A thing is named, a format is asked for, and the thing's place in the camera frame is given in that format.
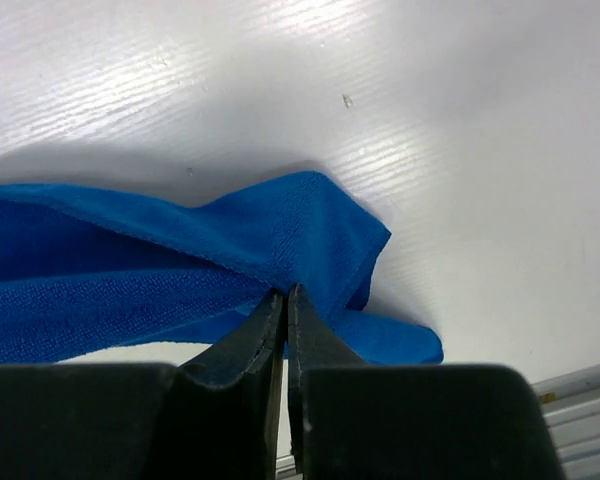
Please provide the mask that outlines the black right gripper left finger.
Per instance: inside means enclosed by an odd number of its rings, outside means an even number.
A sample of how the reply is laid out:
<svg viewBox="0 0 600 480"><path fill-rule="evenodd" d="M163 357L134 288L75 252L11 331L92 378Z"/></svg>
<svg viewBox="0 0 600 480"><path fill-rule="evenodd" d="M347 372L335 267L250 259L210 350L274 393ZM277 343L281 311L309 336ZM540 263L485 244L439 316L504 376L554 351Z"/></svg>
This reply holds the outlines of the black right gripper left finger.
<svg viewBox="0 0 600 480"><path fill-rule="evenodd" d="M268 292L248 318L181 366L194 386L197 456L218 479L273 479L285 298Z"/></svg>

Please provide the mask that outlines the blue towel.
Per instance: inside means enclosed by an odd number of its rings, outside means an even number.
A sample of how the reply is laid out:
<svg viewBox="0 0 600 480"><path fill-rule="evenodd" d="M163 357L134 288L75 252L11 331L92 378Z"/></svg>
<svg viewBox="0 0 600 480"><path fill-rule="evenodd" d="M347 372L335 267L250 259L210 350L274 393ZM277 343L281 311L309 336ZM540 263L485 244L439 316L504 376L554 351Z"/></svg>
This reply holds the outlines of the blue towel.
<svg viewBox="0 0 600 480"><path fill-rule="evenodd" d="M73 185L0 185L0 364L213 344L269 290L298 284L365 360L438 363L442 343L431 329L365 310L389 238L312 171L198 207Z"/></svg>

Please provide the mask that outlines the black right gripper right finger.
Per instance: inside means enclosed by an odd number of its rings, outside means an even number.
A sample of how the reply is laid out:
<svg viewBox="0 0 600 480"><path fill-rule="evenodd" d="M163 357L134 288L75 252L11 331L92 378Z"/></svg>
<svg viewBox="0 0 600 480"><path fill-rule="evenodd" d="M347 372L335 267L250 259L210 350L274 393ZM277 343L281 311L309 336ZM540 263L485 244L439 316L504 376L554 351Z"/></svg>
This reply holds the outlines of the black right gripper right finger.
<svg viewBox="0 0 600 480"><path fill-rule="evenodd" d="M296 472L305 475L303 384L307 372L316 368L369 366L317 312L308 290L292 287L287 298L288 412L291 452Z"/></svg>

